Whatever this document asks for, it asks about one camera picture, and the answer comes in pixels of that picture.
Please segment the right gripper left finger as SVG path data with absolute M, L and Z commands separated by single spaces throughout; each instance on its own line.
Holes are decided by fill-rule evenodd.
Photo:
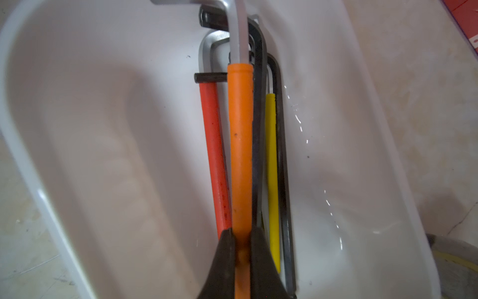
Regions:
M 222 231 L 214 259 L 198 299 L 234 299 L 236 245 L 232 229 Z

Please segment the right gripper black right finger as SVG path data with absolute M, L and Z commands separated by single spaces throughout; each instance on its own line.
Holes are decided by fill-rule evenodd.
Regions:
M 264 232 L 253 227 L 250 236 L 250 293 L 252 299 L 288 299 Z

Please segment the yellow handled hex key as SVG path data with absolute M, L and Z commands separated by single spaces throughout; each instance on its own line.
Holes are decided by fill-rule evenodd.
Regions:
M 278 273 L 281 272 L 280 257 L 280 213 L 278 203 L 278 166 L 276 149 L 276 97 L 266 95 L 265 144 L 266 173 L 268 182 L 268 220 L 270 250 Z

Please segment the red handled hex key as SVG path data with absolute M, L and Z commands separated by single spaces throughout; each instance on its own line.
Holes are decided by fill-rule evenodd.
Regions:
M 218 46 L 228 41 L 229 33 L 226 31 L 210 31 L 206 34 L 199 48 L 198 73 L 213 72 L 212 54 Z M 198 84 L 204 119 L 217 235 L 220 236 L 223 230 L 231 228 L 232 217 L 219 96 L 217 93 L 217 83 Z

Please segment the orange handled hex key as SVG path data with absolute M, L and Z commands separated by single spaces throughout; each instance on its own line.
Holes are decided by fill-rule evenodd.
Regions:
M 253 66 L 249 63 L 248 16 L 243 1 L 204 1 L 221 7 L 230 33 L 227 69 L 232 176 L 232 226 L 236 245 L 235 299 L 249 299 L 252 230 Z

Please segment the thin black hex key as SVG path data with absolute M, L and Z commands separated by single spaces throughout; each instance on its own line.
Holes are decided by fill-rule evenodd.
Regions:
M 285 285 L 288 296 L 296 298 L 296 263 L 293 244 L 293 227 L 291 220 L 290 192 L 286 154 L 286 133 L 283 105 L 283 87 L 278 61 L 268 54 L 268 66 L 271 70 L 273 92 L 276 96 L 276 146 L 278 162 L 279 212 L 281 219 L 281 240 L 285 266 Z

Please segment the long black hex key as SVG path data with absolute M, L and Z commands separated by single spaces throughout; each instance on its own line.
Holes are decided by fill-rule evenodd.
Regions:
M 202 5 L 199 9 L 199 24 L 212 31 L 229 32 L 226 13 L 213 6 Z M 263 228 L 262 189 L 263 165 L 265 164 L 265 100 L 267 48 L 258 23 L 248 20 L 251 54 L 253 58 L 254 114 L 253 114 L 253 225 Z

